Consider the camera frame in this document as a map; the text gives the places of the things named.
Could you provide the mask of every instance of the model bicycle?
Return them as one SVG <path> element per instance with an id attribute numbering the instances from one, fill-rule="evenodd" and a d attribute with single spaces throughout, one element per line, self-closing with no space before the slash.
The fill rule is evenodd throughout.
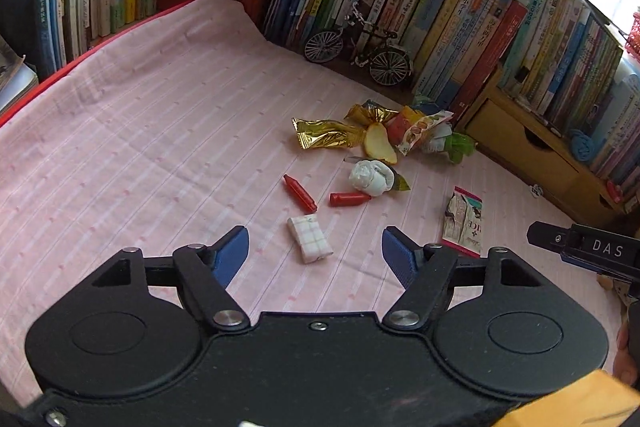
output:
<path id="1" fill-rule="evenodd" d="M 361 26 L 362 32 L 372 36 L 377 44 L 358 52 L 351 64 L 363 68 L 369 65 L 371 78 L 382 86 L 395 86 L 412 74 L 411 58 L 406 51 L 389 43 L 397 39 L 396 32 L 390 32 L 364 20 L 355 3 L 351 14 L 347 15 L 348 26 Z M 315 64 L 324 64 L 340 55 L 344 47 L 344 27 L 335 30 L 320 30 L 312 34 L 305 42 L 304 55 L 306 60 Z"/>

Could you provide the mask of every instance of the pink bedsheet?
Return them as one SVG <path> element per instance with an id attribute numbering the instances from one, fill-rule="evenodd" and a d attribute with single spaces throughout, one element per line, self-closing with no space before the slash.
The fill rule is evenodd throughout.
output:
<path id="1" fill-rule="evenodd" d="M 0 128 L 5 386 L 22 404 L 37 396 L 27 329 L 121 247 L 168 255 L 211 244 L 238 224 L 249 229 L 250 254 L 228 289 L 253 321 L 264 310 L 383 314 L 402 288 L 382 259 L 382 230 L 396 225 L 420 244 L 437 240 L 455 185 L 484 201 L 484 251 L 512 248 L 614 338 L 619 307 L 595 277 L 526 243 L 533 221 L 570 220 L 479 153 L 460 166 L 403 158 L 398 170 L 411 192 L 328 207 L 330 192 L 349 190 L 342 160 L 350 153 L 300 150 L 291 117 L 340 119 L 368 98 L 393 105 L 264 41 L 240 4 L 198 0 L 120 36 L 33 100 Z M 285 172 L 319 202 L 335 250 L 325 261 L 300 262 L 286 220 L 301 212 L 282 187 Z M 455 300 L 477 294 L 464 289 Z"/>

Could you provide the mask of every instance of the blue gripper pad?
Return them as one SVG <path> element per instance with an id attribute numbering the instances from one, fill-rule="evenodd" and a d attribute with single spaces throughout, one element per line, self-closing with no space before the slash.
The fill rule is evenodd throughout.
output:
<path id="1" fill-rule="evenodd" d="M 402 287 L 407 289 L 418 273 L 414 251 L 400 241 L 389 228 L 382 232 L 382 257 Z"/>
<path id="2" fill-rule="evenodd" d="M 213 248 L 216 258 L 211 272 L 218 283 L 226 288 L 249 254 L 249 231 L 245 227 L 233 227 Z"/>

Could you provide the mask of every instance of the hand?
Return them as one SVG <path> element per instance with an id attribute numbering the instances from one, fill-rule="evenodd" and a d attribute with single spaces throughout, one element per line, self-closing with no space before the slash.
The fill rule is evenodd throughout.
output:
<path id="1" fill-rule="evenodd" d="M 613 376 L 633 385 L 638 379 L 638 364 L 629 353 L 629 322 L 623 321 L 618 332 L 618 352 L 613 359 Z"/>

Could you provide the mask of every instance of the bicycle wheel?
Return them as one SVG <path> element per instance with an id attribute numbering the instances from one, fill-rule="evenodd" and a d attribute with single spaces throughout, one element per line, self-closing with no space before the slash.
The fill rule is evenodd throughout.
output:
<path id="1" fill-rule="evenodd" d="M 369 74 L 381 86 L 395 86 L 411 75 L 411 59 L 397 48 L 382 48 L 371 57 Z"/>
<path id="2" fill-rule="evenodd" d="M 324 64 L 334 60 L 342 51 L 342 35 L 331 30 L 320 30 L 305 42 L 306 60 L 314 64 Z"/>

